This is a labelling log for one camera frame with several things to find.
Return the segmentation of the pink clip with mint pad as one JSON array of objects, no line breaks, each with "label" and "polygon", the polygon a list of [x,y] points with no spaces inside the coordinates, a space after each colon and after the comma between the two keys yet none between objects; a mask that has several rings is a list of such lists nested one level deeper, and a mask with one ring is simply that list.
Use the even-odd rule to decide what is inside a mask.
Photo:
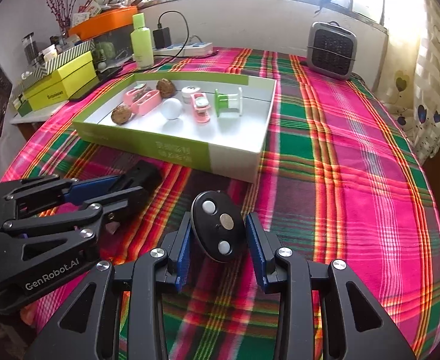
[{"label": "pink clip with mint pad", "polygon": [[144,94],[149,90],[150,88],[146,83],[140,83],[123,94],[123,103],[126,105],[131,105],[142,98],[142,96],[144,96]]}]

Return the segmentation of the green and white open box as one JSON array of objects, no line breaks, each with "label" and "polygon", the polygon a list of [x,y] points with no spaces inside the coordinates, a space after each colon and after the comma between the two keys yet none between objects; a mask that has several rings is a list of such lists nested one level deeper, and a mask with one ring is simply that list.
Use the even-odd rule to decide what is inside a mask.
[{"label": "green and white open box", "polygon": [[[198,124],[192,105],[183,103],[178,119],[167,120],[162,104],[148,114],[133,115],[124,125],[111,119],[123,94],[140,83],[154,89],[161,79],[177,89],[198,86],[210,101],[210,121]],[[213,95],[243,90],[243,114],[216,116]],[[73,125],[83,140],[101,146],[156,158],[252,183],[257,178],[278,83],[258,76],[217,72],[136,73],[122,77],[75,117]]]}]

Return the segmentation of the white round perforated cap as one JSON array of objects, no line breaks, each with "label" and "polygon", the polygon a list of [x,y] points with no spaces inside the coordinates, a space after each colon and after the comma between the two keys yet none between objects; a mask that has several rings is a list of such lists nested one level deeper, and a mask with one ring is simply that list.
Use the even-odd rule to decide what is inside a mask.
[{"label": "white round perforated cap", "polygon": [[192,95],[197,94],[201,91],[201,88],[194,85],[188,85],[182,88],[181,94],[183,98],[183,102],[186,104],[190,104],[192,100]]}]

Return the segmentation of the black smartphone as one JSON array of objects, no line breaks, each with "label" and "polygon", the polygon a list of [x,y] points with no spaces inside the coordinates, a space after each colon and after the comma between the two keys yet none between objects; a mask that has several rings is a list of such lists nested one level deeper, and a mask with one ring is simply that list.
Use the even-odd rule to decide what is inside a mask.
[{"label": "black smartphone", "polygon": [[70,102],[79,102],[86,98],[89,94],[91,94],[96,89],[100,88],[107,81],[116,77],[119,72],[123,70],[122,67],[109,67],[106,68],[103,72],[99,72],[92,80],[78,89],[72,96],[69,98]]}]

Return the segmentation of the green and white spool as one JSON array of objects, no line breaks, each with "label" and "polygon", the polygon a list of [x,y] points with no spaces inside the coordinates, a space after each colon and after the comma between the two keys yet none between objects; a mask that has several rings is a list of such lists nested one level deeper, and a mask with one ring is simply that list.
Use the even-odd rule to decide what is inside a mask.
[{"label": "green and white spool", "polygon": [[243,90],[241,87],[233,94],[223,94],[216,89],[213,102],[218,118],[226,113],[236,113],[238,116],[243,114]]}]

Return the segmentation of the black oval three-button device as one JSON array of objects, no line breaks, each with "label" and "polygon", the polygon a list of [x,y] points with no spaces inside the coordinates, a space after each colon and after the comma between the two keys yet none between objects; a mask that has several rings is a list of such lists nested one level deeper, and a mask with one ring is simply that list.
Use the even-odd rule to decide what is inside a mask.
[{"label": "black oval three-button device", "polygon": [[191,220],[199,245],[214,261],[228,263],[244,250],[244,220],[226,193],[210,190],[198,194],[192,202]]}]

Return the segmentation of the small grey heater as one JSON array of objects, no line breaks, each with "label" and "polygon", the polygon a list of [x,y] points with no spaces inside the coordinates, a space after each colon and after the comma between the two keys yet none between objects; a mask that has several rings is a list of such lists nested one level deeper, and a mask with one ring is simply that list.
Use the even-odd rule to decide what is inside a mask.
[{"label": "small grey heater", "polygon": [[351,77],[357,37],[336,22],[314,22],[309,31],[307,66],[337,80]]}]

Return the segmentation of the small brown walnut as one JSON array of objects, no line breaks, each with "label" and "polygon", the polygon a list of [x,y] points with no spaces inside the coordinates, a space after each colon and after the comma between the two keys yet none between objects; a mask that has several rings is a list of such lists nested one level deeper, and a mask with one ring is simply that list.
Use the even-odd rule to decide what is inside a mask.
[{"label": "small brown walnut", "polygon": [[124,125],[132,117],[131,108],[128,105],[120,104],[111,112],[111,119],[116,125]]}]

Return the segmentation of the large brown walnut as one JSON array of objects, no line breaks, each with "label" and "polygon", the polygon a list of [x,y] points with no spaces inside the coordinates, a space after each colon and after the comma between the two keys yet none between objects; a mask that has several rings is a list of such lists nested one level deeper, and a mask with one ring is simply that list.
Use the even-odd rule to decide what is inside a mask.
[{"label": "large brown walnut", "polygon": [[163,99],[172,98],[177,92],[174,83],[166,78],[161,78],[156,83],[156,89],[159,91]]}]

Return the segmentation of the pink clip with white pad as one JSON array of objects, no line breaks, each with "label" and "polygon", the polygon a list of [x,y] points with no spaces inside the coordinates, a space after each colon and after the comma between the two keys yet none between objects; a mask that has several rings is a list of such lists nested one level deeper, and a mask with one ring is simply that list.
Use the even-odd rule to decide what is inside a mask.
[{"label": "pink clip with white pad", "polygon": [[198,124],[206,124],[210,121],[209,109],[211,106],[206,94],[202,92],[192,94],[191,105],[194,119]]}]

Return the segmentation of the white round knob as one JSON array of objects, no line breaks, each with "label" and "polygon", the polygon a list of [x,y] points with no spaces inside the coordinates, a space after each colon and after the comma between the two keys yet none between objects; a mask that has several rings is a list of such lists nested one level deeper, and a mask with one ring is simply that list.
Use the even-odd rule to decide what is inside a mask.
[{"label": "white round knob", "polygon": [[162,115],[167,120],[178,119],[182,115],[183,105],[176,97],[167,98],[162,103]]}]

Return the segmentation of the white power strip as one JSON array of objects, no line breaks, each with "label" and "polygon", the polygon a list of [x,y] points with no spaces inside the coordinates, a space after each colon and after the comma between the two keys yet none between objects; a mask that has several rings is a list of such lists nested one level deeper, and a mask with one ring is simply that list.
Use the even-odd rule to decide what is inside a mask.
[{"label": "white power strip", "polygon": [[195,42],[183,46],[182,43],[172,44],[161,49],[154,49],[154,56],[201,57],[213,53],[212,42]]}]

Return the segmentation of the yellow shoe box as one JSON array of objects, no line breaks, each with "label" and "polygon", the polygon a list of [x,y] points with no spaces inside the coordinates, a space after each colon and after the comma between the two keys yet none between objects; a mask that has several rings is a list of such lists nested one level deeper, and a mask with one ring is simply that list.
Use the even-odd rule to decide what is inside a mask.
[{"label": "yellow shoe box", "polygon": [[22,93],[32,111],[69,100],[78,89],[96,76],[92,52],[85,53],[36,82]]}]

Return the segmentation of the pink green plaid cloth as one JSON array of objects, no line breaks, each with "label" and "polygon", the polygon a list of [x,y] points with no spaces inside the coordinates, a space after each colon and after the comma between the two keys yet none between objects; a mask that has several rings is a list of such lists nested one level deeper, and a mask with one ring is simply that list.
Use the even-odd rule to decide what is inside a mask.
[{"label": "pink green plaid cloth", "polygon": [[[406,136],[359,82],[334,83],[300,57],[220,49],[167,64],[171,72],[226,72],[277,80],[261,165],[253,184],[156,162],[164,176],[153,200],[102,258],[135,260],[175,231],[199,192],[228,192],[243,212],[306,258],[341,258],[397,323],[418,359],[440,326],[440,221],[433,193]],[[89,144],[72,125],[108,84],[65,105],[19,151],[1,181],[58,174],[81,180],[122,172],[134,155]],[[163,298],[170,359],[272,359],[278,297],[257,286],[252,262],[216,264],[201,253],[178,295]]]}]

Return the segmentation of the patterned curtain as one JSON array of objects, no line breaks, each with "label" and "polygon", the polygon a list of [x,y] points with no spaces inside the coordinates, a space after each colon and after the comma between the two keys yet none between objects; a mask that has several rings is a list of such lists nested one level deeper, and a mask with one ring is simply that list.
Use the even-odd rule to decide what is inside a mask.
[{"label": "patterned curtain", "polygon": [[424,163],[440,148],[440,5],[388,0],[385,26],[388,46],[376,96]]}]

